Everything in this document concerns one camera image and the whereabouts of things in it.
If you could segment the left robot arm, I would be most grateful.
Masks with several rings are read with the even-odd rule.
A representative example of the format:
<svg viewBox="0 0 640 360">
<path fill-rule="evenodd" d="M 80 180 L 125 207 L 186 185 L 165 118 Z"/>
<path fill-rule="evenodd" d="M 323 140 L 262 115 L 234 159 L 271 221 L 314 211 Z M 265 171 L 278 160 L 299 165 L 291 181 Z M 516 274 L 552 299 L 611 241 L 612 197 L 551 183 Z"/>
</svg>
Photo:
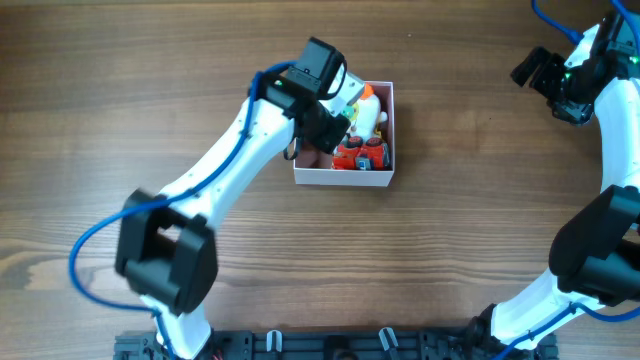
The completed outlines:
<svg viewBox="0 0 640 360">
<path fill-rule="evenodd" d="M 342 111 L 363 88 L 347 77 L 344 55 L 310 38 L 297 60 L 257 73 L 232 125 L 189 171 L 157 195 L 127 198 L 115 270 L 152 312 L 155 358 L 203 354 L 217 227 L 273 157 L 293 160 L 304 142 L 324 153 L 339 145 L 349 127 Z"/>
</svg>

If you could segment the red toy fire truck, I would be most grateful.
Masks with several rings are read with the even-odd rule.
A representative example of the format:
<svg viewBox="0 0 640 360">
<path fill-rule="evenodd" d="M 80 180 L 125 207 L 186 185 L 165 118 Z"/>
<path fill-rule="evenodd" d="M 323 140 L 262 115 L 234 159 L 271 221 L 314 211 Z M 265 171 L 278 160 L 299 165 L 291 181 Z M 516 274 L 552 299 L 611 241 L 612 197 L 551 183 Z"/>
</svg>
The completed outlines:
<svg viewBox="0 0 640 360">
<path fill-rule="evenodd" d="M 388 144 L 379 137 L 364 140 L 352 136 L 341 142 L 332 155 L 335 170 L 386 171 L 391 168 Z"/>
</svg>

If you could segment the white plush chicken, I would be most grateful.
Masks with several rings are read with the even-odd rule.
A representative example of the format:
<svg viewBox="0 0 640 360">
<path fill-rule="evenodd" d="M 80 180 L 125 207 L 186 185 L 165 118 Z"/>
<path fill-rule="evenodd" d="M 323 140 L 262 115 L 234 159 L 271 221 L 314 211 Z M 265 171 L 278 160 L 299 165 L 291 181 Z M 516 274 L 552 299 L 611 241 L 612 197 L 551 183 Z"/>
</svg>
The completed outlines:
<svg viewBox="0 0 640 360">
<path fill-rule="evenodd" d="M 382 110 L 374 88 L 366 83 L 364 93 L 355 103 L 359 104 L 359 114 L 355 122 L 350 122 L 349 136 L 360 137 L 364 142 L 382 138 L 380 125 L 388 120 L 388 114 Z"/>
</svg>

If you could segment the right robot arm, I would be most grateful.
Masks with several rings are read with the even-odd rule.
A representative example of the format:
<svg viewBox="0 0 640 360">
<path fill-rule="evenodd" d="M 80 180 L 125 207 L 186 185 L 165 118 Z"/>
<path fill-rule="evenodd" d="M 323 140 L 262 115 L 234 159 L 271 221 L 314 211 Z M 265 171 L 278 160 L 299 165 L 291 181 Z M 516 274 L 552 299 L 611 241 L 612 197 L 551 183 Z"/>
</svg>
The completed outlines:
<svg viewBox="0 0 640 360">
<path fill-rule="evenodd" d="M 575 49 L 562 57 L 536 47 L 511 73 L 518 86 L 545 97 L 555 118 L 574 126 L 598 121 L 601 190 L 558 231 L 547 269 L 471 320 L 461 339 L 466 359 L 538 358 L 543 339 L 581 315 L 608 323 L 639 315 L 602 311 L 639 300 L 639 246 L 625 238 L 639 228 L 639 15 L 612 5 L 582 33 L 540 13 Z"/>
</svg>

